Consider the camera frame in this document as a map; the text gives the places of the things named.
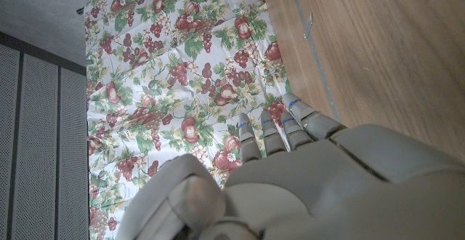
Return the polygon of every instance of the gray robotic hand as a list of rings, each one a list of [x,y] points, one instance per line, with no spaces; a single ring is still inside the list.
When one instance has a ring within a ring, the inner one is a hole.
[[[242,166],[223,190],[193,156],[166,162],[132,199],[116,239],[463,239],[465,166],[375,125],[347,129],[291,93],[268,112],[262,159],[246,114]]]

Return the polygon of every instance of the grape pattern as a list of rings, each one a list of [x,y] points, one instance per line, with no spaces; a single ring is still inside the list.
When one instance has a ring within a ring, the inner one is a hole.
[[[177,63],[176,66],[169,71],[169,73],[176,79],[182,86],[187,86],[189,81],[187,80],[187,62]]]
[[[224,184],[230,167],[214,159],[232,117],[280,110],[286,75],[277,48],[265,52],[275,37],[264,0],[153,2],[91,0],[84,13],[89,171],[98,174],[90,239],[114,237],[127,200],[174,155],[191,153]],[[225,161],[238,166],[237,153]]]
[[[194,147],[189,153],[195,156],[205,168],[209,168],[211,166],[211,161],[206,153],[206,148],[202,145]]]
[[[238,63],[242,68],[247,67],[247,61],[248,61],[248,52],[244,51],[239,51],[236,52],[234,55],[234,61]]]
[[[271,114],[273,120],[279,127],[283,127],[283,123],[281,122],[281,114],[286,112],[287,109],[284,106],[283,102],[276,100],[273,102],[268,108],[265,109],[268,113]]]
[[[211,33],[204,33],[203,34],[203,48],[205,52],[210,53],[211,47]]]
[[[120,161],[116,165],[119,172],[128,182],[132,181],[132,170],[134,169],[134,164],[136,163],[137,159],[137,156],[126,157],[125,159],[123,159],[123,161]]]
[[[102,47],[107,54],[113,54],[113,50],[111,49],[111,41],[113,40],[113,36],[107,36],[100,42],[100,47]]]
[[[90,221],[89,225],[90,228],[94,230],[95,233],[97,233],[96,239],[98,240],[103,240],[103,237],[105,236],[105,232],[107,230],[107,215],[104,211],[101,209],[98,209],[96,207],[91,207],[89,210],[89,216],[90,216]]]

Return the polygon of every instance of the wooden table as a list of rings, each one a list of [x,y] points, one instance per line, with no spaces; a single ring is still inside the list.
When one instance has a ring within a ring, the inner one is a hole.
[[[348,127],[380,124],[465,162],[465,0],[266,1],[297,95]]]

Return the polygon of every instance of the floral tablecloth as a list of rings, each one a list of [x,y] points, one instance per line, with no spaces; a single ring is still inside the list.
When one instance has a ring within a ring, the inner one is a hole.
[[[85,29],[91,239],[112,239],[175,156],[223,185],[240,166],[239,113],[263,151],[259,115],[278,123],[289,89],[265,0],[91,0]]]

